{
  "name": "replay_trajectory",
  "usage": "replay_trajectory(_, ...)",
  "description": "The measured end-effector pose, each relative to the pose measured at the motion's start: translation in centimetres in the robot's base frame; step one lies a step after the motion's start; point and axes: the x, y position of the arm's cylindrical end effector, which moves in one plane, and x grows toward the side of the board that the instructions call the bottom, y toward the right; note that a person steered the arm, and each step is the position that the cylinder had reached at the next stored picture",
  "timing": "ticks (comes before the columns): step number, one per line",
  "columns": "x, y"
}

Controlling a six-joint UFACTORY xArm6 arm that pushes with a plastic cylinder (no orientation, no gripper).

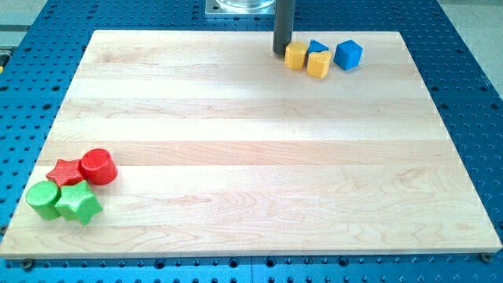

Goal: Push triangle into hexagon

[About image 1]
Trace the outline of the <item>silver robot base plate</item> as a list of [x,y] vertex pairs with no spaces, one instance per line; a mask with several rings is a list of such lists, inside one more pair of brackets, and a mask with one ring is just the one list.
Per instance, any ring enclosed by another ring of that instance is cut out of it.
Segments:
[[205,13],[211,16],[274,14],[275,0],[205,0]]

